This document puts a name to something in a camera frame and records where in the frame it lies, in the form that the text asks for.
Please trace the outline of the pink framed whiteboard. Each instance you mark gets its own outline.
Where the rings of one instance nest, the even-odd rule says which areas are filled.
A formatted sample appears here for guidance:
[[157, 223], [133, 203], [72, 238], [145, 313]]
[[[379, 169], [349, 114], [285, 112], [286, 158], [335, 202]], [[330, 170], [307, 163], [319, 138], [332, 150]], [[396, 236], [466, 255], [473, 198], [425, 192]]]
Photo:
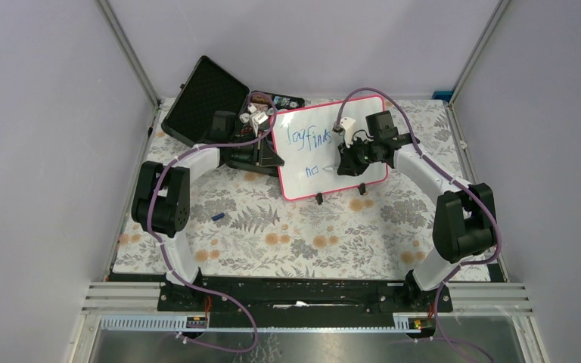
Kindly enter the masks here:
[[384, 181], [388, 166], [370, 165], [360, 176], [338, 175], [326, 172], [326, 166], [338, 167], [338, 146], [343, 139], [333, 131], [333, 124], [341, 101], [332, 101], [280, 112], [272, 130], [275, 152], [284, 161], [278, 168], [282, 196], [289, 201], [314, 197], [317, 193], [356, 188], [361, 183], [375, 184]]

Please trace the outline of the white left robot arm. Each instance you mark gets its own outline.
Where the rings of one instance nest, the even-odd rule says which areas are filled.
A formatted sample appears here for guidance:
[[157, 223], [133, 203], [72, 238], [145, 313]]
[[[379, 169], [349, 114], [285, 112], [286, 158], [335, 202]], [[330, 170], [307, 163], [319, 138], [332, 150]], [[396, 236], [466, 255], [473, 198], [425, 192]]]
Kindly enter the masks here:
[[166, 280], [179, 285], [176, 302], [194, 311], [204, 303], [204, 294], [227, 297], [226, 293], [202, 287], [200, 269], [194, 264], [183, 231], [190, 213], [190, 186], [193, 181], [219, 166], [221, 150], [251, 146], [268, 138], [275, 125], [253, 140], [241, 143], [196, 144], [169, 163], [144, 162], [139, 170], [132, 200], [132, 219], [153, 237], [166, 264]]

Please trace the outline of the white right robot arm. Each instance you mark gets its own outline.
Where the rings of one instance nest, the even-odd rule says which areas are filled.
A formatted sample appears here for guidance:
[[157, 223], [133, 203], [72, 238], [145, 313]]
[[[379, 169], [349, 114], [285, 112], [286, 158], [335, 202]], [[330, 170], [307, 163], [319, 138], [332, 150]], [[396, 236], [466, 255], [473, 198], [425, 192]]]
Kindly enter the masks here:
[[388, 111], [368, 115], [365, 123], [343, 117], [334, 131], [343, 136], [338, 175], [360, 176], [383, 163], [407, 176], [435, 204], [433, 249], [403, 292], [406, 306], [421, 312], [433, 302], [433, 290], [462, 263], [498, 244], [492, 191], [452, 176], [426, 155], [411, 132], [399, 133]]

